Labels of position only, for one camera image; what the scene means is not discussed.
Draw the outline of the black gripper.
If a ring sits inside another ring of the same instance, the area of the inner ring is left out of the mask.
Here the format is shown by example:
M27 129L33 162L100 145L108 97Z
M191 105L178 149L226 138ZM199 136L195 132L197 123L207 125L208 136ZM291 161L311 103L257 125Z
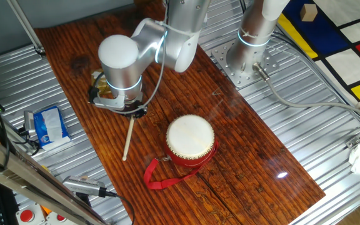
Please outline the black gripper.
M124 117L139 119L147 114L148 107L147 106L142 107L141 105L138 106L136 104L126 105L124 112L125 112L125 114L123 114Z

